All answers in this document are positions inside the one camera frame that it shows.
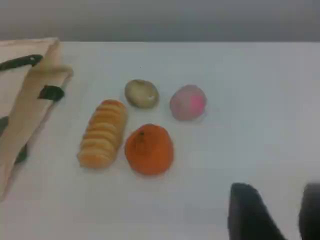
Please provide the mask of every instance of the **bread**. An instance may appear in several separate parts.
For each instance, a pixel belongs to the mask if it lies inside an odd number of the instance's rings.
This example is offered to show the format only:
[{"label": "bread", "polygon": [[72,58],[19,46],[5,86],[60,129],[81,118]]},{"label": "bread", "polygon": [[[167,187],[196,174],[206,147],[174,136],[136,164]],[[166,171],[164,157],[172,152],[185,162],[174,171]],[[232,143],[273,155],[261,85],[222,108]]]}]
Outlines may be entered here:
[{"label": "bread", "polygon": [[82,167],[104,169],[115,161],[127,118],[126,107],[117,100],[105,100],[96,108],[77,155]]}]

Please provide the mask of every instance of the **canvas tote bag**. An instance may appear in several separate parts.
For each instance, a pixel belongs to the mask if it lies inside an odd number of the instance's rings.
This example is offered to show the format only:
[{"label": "canvas tote bag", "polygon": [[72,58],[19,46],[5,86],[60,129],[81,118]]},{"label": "canvas tote bag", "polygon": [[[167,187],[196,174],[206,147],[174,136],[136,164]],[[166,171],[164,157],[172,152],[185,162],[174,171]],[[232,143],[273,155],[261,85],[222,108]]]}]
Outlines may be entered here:
[{"label": "canvas tote bag", "polygon": [[28,140],[64,96],[72,74],[61,64],[57,38],[0,41],[0,200]]}]

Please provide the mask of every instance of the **black object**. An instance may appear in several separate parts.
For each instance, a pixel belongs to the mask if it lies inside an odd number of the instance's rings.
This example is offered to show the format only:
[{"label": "black object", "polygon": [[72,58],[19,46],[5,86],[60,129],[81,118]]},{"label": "black object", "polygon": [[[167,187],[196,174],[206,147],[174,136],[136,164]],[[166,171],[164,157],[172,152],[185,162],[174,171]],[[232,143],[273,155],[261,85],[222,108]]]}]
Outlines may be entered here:
[{"label": "black object", "polygon": [[38,99],[47,99],[54,102],[60,101],[65,96],[65,92],[58,86],[45,85],[41,90]]},{"label": "black object", "polygon": [[245,183],[231,186],[228,230],[230,240],[286,240],[258,191]]},{"label": "black object", "polygon": [[[4,116],[4,117],[0,118],[0,136],[2,135],[2,133],[4,132],[4,130],[6,129],[8,124],[9,124],[9,117],[8,116]],[[19,152],[18,156],[15,159],[14,164],[24,162],[27,159],[27,156],[28,156],[28,147],[26,144]]]},{"label": "black object", "polygon": [[303,193],[299,214],[299,230],[303,240],[320,240],[320,184],[308,184]]},{"label": "black object", "polygon": [[28,56],[22,56],[15,59],[11,59],[0,64],[0,72],[6,71],[9,69],[16,69],[26,65],[31,65],[32,67],[34,67],[42,59],[43,59],[43,56],[39,54],[32,54]]},{"label": "black object", "polygon": [[[309,183],[299,213],[302,240],[320,240],[320,183]],[[230,240],[286,240],[258,191],[245,183],[231,186],[228,230]]]}]

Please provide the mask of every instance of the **toy food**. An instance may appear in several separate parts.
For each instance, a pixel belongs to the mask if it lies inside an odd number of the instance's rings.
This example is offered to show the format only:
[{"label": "toy food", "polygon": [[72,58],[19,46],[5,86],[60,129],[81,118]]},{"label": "toy food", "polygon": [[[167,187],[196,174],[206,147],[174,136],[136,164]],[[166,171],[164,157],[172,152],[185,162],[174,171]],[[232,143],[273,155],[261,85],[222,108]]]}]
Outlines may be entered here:
[{"label": "toy food", "polygon": [[103,169],[115,161],[127,118],[126,107],[117,100],[105,100],[96,108],[77,155],[81,166]]},{"label": "toy food", "polygon": [[159,175],[171,166],[174,160],[174,146],[163,127],[146,124],[126,140],[125,156],[131,168],[138,173]]},{"label": "toy food", "polygon": [[204,113],[206,104],[206,95],[199,87],[186,85],[172,96],[170,109],[175,119],[191,121]]},{"label": "toy food", "polygon": [[129,81],[124,89],[127,101],[138,108],[153,108],[159,100],[156,87],[149,81],[135,79]]}]

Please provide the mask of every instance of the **potato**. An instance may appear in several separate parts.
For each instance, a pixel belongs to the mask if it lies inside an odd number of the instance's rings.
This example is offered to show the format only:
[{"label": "potato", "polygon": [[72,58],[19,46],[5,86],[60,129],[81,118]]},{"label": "potato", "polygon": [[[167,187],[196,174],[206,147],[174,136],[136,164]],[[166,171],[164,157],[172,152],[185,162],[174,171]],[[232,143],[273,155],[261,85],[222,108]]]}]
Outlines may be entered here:
[{"label": "potato", "polygon": [[124,89],[127,101],[141,109],[153,108],[159,101],[156,87],[149,81],[134,79],[129,81]]}]

